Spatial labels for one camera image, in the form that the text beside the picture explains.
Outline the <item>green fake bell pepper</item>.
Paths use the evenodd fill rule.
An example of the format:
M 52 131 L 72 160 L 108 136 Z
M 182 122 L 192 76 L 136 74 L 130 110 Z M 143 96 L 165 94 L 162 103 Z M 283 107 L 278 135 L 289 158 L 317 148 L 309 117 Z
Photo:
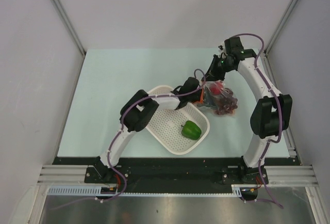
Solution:
M 188 120 L 181 127 L 182 127 L 181 135 L 184 136 L 185 138 L 191 140 L 198 140 L 202 135 L 202 130 L 193 121 Z

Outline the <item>red fake apple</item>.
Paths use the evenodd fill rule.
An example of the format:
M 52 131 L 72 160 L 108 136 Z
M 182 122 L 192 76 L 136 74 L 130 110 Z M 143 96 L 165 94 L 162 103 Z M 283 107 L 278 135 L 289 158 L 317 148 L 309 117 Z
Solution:
M 213 95 L 220 95 L 224 89 L 222 81 L 210 82 L 209 90 Z

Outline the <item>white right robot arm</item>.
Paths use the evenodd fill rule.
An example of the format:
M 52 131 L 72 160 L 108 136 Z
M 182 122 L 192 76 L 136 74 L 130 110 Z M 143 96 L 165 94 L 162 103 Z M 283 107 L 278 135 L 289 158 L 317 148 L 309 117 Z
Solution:
M 237 177 L 242 183 L 264 180 L 265 156 L 270 144 L 280 142 L 282 132 L 288 128 L 293 103 L 290 95 L 282 94 L 264 75 L 257 57 L 252 49 L 226 50 L 213 56 L 206 73 L 206 80 L 210 82 L 223 80 L 226 73 L 237 71 L 256 99 L 250 117 L 252 140 L 237 169 Z

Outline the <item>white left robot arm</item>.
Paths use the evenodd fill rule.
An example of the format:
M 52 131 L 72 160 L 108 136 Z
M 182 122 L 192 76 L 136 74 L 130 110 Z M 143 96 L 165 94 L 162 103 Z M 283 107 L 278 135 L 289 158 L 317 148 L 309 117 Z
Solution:
M 160 110 L 177 111 L 195 102 L 204 85 L 205 79 L 200 81 L 189 77 L 182 86 L 169 93 L 150 95 L 144 90 L 137 91 L 121 109 L 119 130 L 115 137 L 93 165 L 96 177 L 104 183 L 111 181 L 114 173 L 119 174 L 114 166 L 118 164 L 127 144 L 137 132 L 147 127 L 153 115 Z

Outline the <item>clear zip top bag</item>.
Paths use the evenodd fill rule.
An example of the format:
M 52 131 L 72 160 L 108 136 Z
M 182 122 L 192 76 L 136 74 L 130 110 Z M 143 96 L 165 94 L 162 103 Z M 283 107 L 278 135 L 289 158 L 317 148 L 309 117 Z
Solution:
M 200 99 L 194 105 L 213 112 L 217 116 L 233 115 L 238 108 L 238 99 L 223 81 L 209 81 L 203 86 Z

